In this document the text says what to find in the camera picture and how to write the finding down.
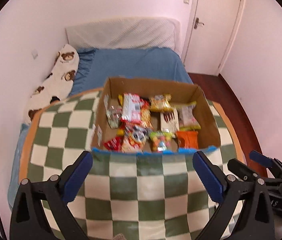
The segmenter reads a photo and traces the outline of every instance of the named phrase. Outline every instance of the snack package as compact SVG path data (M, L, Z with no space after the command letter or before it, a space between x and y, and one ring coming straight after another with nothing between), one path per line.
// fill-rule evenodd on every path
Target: snack package
M122 121L129 123L141 123L140 96L136 94L124 94Z
M111 129L118 128L122 116L122 107L110 106L110 108L106 110L106 116L108 117L108 123Z
M123 95L118 95L118 100L119 100L120 106L123 106Z
M125 123L121 123L119 129L117 130L117 136L123 137L125 135Z
M122 140L123 140L122 137L116 136L115 138L112 138L110 141L103 143L103 145L109 151L120 151Z
M148 105L150 105L150 100L148 98L140 97L140 99L142 99L143 101L148 102ZM118 100L119 100L120 106L123 106L123 95L118 95Z
M150 133L150 138L153 142L152 150L154 152L171 150L171 133L162 131L152 132Z
M178 138L179 148L199 149L197 134L197 131L177 131L176 136Z
M193 116L193 109L195 106L195 101L183 106L175 106L179 114L180 131L201 129L199 122Z
M170 106L169 101L171 100L171 95L163 94L163 95L156 95L150 98L150 111L152 112L168 112L173 111L172 107Z
M153 132L154 128L151 124L151 113L150 113L150 104L145 99L140 99L141 106L141 126L148 130L148 132Z
M147 130L139 125L127 123L125 132L121 151L124 153L141 152L148 139Z
M176 108L172 112L164 112L160 114L161 131L169 132L172 138L175 138L175 132L180 130L178 111Z

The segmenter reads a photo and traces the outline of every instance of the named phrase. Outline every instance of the white door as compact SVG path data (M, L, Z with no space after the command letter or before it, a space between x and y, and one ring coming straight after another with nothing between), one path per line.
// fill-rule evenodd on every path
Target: white door
M233 33L240 1L198 0L194 22L200 23L197 28L192 26L184 62L187 72L218 74Z

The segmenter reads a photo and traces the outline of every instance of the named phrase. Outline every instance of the fabric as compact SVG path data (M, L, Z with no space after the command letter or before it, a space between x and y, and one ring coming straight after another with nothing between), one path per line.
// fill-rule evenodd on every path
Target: fabric
M30 124L35 113L53 101L67 98L71 92L78 65L78 53L72 46L66 44L59 51L51 73L28 101L25 108L25 123Z
M90 150L94 112L100 92L59 102L42 112L28 158L32 182L61 174L83 150ZM225 174L236 158L231 135L209 101L221 136L221 147L207 154ZM54 234L63 239L47 202L44 211ZM192 165L192 155L120 155L93 152L93 166L68 208L91 239L195 239L216 209ZM234 228L239 202L226 228Z
M170 48L180 54L180 22L165 17L100 20L66 28L74 48Z
M102 87L107 77L143 77L191 83L180 57L169 48L78 49L79 69L70 96Z

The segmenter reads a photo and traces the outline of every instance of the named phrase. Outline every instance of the checkered blanket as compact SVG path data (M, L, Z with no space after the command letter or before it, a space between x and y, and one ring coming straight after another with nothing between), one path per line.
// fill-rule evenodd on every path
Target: checkered blanket
M28 158L27 177L47 180L90 150L93 121L101 92L71 97L37 116L38 127ZM225 174L236 148L223 118L209 101L221 147L207 157ZM49 205L44 211L55 236L64 239ZM232 231L239 202L223 237ZM192 165L191 155L110 155L93 153L93 166L68 208L90 239L195 239L216 209Z

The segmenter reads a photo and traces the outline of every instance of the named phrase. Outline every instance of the wooden floor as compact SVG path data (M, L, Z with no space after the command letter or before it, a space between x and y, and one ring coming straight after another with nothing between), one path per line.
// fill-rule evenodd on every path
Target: wooden floor
M249 153L252 150L261 153L260 144L249 118L223 77L221 75L217 77L192 73L189 73L189 76L193 83L198 84L202 88L207 99L219 103L224 109L240 141L247 165L260 176L267 177L266 169L249 158Z

